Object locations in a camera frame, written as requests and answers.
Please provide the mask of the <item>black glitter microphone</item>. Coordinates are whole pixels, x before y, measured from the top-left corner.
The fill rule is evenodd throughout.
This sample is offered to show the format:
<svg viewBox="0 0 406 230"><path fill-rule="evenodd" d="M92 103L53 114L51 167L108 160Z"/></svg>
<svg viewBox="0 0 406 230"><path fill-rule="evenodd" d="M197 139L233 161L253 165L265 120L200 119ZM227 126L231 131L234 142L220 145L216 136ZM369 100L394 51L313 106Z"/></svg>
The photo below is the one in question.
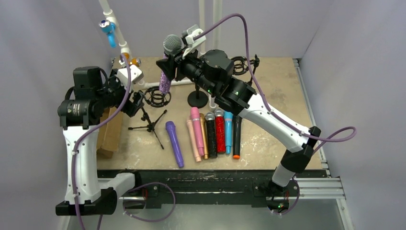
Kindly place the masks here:
<svg viewBox="0 0 406 230"><path fill-rule="evenodd" d="M217 144L215 133L215 115L213 112L208 112L205 115L205 127L208 144L208 155L210 159L217 158Z"/></svg>

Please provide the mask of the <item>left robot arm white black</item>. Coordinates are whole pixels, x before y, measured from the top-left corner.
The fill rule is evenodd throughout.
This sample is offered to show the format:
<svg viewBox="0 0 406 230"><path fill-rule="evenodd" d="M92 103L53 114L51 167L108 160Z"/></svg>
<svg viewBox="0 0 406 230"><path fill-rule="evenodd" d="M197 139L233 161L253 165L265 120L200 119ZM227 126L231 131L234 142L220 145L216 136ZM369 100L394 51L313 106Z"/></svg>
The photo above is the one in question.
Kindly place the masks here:
<svg viewBox="0 0 406 230"><path fill-rule="evenodd" d="M97 140L106 109L114 107L133 117L143 107L143 94L133 90L143 76L134 65L113 69L110 76L96 66L73 70L74 85L57 110L68 159L67 190L64 201L56 205L58 216L111 215L119 196L134 187L135 177L130 173L119 173L107 184L99 184Z"/></svg>

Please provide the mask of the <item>gold microphone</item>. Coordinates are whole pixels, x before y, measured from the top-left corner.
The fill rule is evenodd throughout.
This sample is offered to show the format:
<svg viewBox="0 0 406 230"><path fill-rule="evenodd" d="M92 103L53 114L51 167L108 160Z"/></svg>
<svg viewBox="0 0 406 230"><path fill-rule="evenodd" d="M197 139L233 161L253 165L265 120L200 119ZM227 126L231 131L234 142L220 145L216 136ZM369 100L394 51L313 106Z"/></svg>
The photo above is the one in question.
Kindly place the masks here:
<svg viewBox="0 0 406 230"><path fill-rule="evenodd" d="M208 144L207 144L207 136L206 136L206 127L205 127L205 117L203 113L199 113L200 115L200 124L202 129L202 136L203 136L203 143L204 143L204 159L209 159L209 152L208 152Z"/></svg>

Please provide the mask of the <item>red glitter microphone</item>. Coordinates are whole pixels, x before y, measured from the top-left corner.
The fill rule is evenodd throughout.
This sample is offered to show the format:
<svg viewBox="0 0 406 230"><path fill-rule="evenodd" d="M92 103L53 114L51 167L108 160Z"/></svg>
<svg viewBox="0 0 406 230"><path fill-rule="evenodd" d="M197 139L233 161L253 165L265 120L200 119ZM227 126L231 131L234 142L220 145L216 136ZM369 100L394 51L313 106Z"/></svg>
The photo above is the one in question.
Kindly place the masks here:
<svg viewBox="0 0 406 230"><path fill-rule="evenodd" d="M218 154L226 152L226 139L225 139L225 120L224 111L220 108L215 109L215 133L216 133L216 150Z"/></svg>

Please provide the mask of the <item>hot pink microphone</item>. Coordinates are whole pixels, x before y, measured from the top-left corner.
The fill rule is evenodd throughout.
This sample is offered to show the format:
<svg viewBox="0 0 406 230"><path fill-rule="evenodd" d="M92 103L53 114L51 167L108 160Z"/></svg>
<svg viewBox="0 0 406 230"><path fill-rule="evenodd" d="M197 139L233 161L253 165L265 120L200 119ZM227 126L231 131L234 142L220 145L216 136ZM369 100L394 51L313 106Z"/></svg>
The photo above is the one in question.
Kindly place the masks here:
<svg viewBox="0 0 406 230"><path fill-rule="evenodd" d="M200 113L197 107L192 107L190 110L193 131L195 135L196 147L200 156L204 156L204 142L200 123Z"/></svg>

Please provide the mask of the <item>glitter purple microphone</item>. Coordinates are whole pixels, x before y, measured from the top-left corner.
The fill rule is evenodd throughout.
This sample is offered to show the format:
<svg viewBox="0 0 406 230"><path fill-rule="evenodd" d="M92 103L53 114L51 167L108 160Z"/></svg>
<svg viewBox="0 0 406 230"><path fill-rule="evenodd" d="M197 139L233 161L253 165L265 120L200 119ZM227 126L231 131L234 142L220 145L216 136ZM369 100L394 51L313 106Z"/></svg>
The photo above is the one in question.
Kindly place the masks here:
<svg viewBox="0 0 406 230"><path fill-rule="evenodd" d="M166 60L169 57L174 57L177 53L179 53L182 50L182 40L179 36L175 34L170 34L164 39L163 47L164 47L163 60ZM157 61L156 64L161 69L159 91L162 94L167 94L169 93L171 81L173 80L173 78L168 77L167 75L168 70L166 70L167 68L164 70L164 67L162 67L163 64L162 60Z"/></svg>

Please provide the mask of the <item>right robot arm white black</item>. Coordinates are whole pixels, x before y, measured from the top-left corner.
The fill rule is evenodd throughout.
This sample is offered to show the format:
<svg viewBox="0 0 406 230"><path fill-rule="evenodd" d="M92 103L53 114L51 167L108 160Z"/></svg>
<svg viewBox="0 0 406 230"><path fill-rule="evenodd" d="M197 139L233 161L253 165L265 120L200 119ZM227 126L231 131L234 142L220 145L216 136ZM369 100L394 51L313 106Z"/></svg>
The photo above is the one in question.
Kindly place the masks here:
<svg viewBox="0 0 406 230"><path fill-rule="evenodd" d="M258 125L274 136L286 151L276 167L271 182L286 187L304 171L313 155L314 141L308 135L320 135L317 127L302 126L264 102L248 83L233 77L234 62L222 50L210 50L203 56L183 51L156 61L169 80L190 79L209 93L224 111Z"/></svg>

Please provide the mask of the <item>brown cardboard box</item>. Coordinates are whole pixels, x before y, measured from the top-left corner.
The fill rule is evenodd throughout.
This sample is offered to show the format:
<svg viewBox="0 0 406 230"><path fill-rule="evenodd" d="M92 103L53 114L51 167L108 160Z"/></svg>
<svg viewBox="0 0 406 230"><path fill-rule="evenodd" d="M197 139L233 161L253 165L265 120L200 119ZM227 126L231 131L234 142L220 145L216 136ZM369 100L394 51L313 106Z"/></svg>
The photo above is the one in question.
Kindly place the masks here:
<svg viewBox="0 0 406 230"><path fill-rule="evenodd" d="M124 114L119 112L112 120L99 129L96 151L98 157L111 159L113 154L118 151L123 116Z"/></svg>

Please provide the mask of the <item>black round-base mic stand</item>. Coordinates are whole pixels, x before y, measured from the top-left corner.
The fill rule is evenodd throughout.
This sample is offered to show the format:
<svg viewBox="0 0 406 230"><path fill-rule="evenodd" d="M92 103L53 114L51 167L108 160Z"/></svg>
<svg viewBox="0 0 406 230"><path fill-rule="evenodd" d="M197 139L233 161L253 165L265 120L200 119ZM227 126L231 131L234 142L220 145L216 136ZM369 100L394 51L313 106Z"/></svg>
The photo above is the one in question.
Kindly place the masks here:
<svg viewBox="0 0 406 230"><path fill-rule="evenodd" d="M195 84L195 90L188 95L187 102L190 107L203 108L208 103L208 96Z"/></svg>

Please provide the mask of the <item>light blue microphone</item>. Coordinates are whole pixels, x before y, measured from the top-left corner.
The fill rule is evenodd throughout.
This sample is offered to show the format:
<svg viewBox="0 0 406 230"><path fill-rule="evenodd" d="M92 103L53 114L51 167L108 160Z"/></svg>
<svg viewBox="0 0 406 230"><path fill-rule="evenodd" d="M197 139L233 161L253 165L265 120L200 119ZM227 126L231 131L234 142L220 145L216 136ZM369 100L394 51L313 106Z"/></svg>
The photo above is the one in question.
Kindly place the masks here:
<svg viewBox="0 0 406 230"><path fill-rule="evenodd" d="M233 127L233 114L231 112L224 112L225 120L225 142L226 142L226 154L231 154L232 149L232 127Z"/></svg>

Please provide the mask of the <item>black microphone orange end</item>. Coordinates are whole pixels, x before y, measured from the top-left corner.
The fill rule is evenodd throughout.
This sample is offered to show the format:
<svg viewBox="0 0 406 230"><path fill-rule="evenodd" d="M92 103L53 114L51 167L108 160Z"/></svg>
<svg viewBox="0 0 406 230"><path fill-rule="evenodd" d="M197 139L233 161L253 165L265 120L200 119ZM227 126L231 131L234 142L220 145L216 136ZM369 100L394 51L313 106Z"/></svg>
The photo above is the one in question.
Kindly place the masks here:
<svg viewBox="0 0 406 230"><path fill-rule="evenodd" d="M241 152L241 124L242 118L238 115L233 117L233 159L240 159Z"/></svg>

